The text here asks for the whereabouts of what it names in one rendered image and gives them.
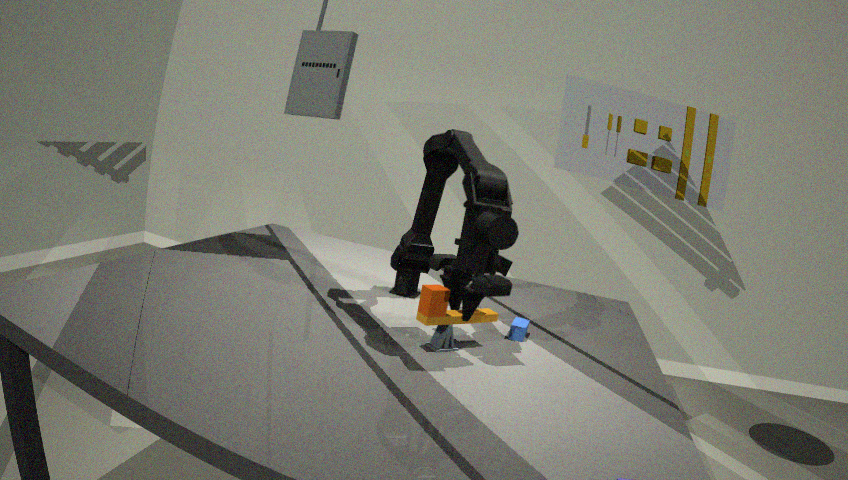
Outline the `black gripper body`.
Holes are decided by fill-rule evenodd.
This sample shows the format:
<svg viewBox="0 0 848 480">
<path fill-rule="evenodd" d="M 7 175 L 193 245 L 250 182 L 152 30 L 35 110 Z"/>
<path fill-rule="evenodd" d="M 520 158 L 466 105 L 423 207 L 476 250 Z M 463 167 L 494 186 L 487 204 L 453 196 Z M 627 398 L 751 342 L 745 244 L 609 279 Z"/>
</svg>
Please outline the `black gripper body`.
<svg viewBox="0 0 848 480">
<path fill-rule="evenodd" d="M 497 275 L 488 274 L 487 267 L 489 251 L 495 248 L 480 239 L 461 234 L 455 238 L 459 245 L 457 256 L 453 254 L 434 254 L 429 261 L 429 268 L 439 271 L 444 268 L 444 276 L 450 279 L 468 279 L 470 287 L 487 297 L 509 296 L 512 288 L 510 280 Z M 486 274 L 486 275 L 484 275 Z M 473 276 L 474 277 L 473 277 Z"/>
</svg>

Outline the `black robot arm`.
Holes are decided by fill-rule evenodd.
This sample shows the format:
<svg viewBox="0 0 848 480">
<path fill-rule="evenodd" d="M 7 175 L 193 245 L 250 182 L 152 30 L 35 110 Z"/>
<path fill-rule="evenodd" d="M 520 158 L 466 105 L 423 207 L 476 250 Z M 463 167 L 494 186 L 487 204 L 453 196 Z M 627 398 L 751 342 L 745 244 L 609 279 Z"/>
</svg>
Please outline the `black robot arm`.
<svg viewBox="0 0 848 480">
<path fill-rule="evenodd" d="M 461 130 L 433 135 L 424 144 L 423 154 L 427 173 L 412 227 L 391 256 L 390 266 L 397 273 L 389 293 L 413 299 L 421 294 L 417 291 L 420 273 L 428 274 L 434 253 L 430 235 L 446 181 L 458 164 L 464 172 L 462 185 L 468 199 L 461 234 L 494 247 L 487 261 L 489 274 L 497 271 L 506 276 L 513 261 L 498 255 L 499 250 L 510 248 L 519 231 L 511 218 L 513 200 L 504 172 L 486 161 L 472 134 Z"/>
</svg>

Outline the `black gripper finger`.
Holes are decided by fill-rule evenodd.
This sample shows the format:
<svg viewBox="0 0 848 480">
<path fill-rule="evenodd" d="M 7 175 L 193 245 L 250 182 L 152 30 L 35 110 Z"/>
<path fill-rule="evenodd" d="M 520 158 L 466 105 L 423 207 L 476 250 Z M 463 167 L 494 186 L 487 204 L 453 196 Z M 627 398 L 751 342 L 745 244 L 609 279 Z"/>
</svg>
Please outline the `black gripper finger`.
<svg viewBox="0 0 848 480">
<path fill-rule="evenodd" d="M 444 275 L 440 275 L 440 278 L 444 287 L 451 291 L 449 298 L 451 310 L 459 310 L 462 300 L 462 287 L 467 286 L 471 281 L 466 278 L 450 279 Z"/>
<path fill-rule="evenodd" d="M 486 297 L 476 292 L 470 286 L 462 287 L 462 317 L 463 321 L 469 321 L 483 298 Z"/>
</svg>

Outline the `blue cube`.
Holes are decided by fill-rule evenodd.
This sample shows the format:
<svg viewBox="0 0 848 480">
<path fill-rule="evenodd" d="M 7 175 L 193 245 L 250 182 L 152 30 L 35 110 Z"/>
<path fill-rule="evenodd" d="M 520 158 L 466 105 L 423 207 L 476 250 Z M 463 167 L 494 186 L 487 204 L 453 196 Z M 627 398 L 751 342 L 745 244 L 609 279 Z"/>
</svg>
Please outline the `blue cube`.
<svg viewBox="0 0 848 480">
<path fill-rule="evenodd" d="M 530 320 L 516 317 L 513 323 L 511 324 L 508 339 L 522 342 L 526 335 L 529 324 Z"/>
</svg>

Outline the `orange-brown bar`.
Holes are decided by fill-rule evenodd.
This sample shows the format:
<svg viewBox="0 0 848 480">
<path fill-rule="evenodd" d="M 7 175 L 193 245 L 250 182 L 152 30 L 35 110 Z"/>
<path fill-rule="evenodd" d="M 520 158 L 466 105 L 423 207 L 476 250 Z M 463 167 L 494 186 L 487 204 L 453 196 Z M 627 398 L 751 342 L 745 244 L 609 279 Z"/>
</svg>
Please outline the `orange-brown bar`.
<svg viewBox="0 0 848 480">
<path fill-rule="evenodd" d="M 447 310 L 450 292 L 441 285 L 422 285 L 416 320 L 424 325 L 497 322 L 499 314 L 489 308 L 478 308 L 463 321 L 462 310 Z"/>
</svg>

